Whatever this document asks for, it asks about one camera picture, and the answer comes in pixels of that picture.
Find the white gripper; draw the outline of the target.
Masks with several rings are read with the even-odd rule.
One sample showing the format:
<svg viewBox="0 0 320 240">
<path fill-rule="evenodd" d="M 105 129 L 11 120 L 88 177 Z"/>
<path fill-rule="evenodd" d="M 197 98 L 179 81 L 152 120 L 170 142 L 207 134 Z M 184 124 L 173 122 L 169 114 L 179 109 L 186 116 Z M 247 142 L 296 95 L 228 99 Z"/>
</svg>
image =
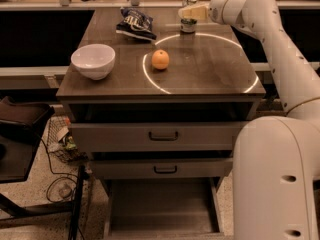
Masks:
<svg viewBox="0 0 320 240">
<path fill-rule="evenodd" d="M 195 3 L 178 10 L 182 19 L 205 20 L 209 17 L 213 22 L 222 25 L 236 26 L 243 23 L 242 9 L 247 0 L 211 0 L 207 3 Z"/>
</svg>

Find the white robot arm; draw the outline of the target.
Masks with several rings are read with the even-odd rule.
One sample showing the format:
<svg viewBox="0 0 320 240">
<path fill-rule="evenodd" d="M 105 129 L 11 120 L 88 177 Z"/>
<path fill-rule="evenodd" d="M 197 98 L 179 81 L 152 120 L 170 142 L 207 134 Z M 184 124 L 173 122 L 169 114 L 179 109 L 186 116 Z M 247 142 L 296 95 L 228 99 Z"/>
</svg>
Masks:
<svg viewBox="0 0 320 240">
<path fill-rule="evenodd" d="M 233 150 L 234 240 L 319 240 L 320 80 L 285 32 L 275 0 L 211 0 L 182 18 L 230 25 L 262 44 L 284 115 L 259 117 Z"/>
</svg>

